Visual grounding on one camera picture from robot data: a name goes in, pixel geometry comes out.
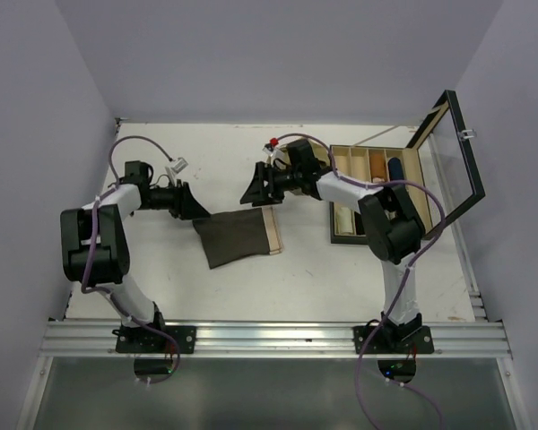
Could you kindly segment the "brown underwear beige waistband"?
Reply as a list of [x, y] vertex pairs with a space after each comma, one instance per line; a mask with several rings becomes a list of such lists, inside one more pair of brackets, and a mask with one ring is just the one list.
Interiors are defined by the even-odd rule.
[[219, 212], [192, 223], [210, 269], [250, 256], [280, 254], [283, 249], [273, 207]]

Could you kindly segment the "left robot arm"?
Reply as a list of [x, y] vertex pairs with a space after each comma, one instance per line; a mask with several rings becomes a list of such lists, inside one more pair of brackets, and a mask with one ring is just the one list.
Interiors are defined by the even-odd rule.
[[153, 185], [150, 164], [128, 161], [125, 174], [103, 195], [60, 214], [65, 276], [80, 283], [83, 294], [102, 295], [117, 312], [120, 325], [112, 333], [121, 354], [191, 354], [195, 348], [195, 327], [169, 327], [130, 273], [127, 217], [136, 211], [167, 211], [182, 220], [210, 216], [188, 183], [177, 179], [173, 168], [166, 172], [168, 185]]

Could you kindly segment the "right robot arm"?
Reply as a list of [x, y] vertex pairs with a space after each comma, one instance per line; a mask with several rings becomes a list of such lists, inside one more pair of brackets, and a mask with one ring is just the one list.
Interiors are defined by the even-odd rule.
[[288, 192], [341, 204], [360, 215], [369, 250], [380, 260], [385, 304], [378, 320], [353, 327], [359, 354], [431, 354], [430, 328], [422, 321], [412, 273], [425, 227], [403, 182], [362, 182], [340, 174], [332, 161], [318, 159], [309, 140], [286, 145], [280, 160], [278, 140], [265, 145], [270, 159], [258, 161], [241, 196], [254, 207], [282, 203]]

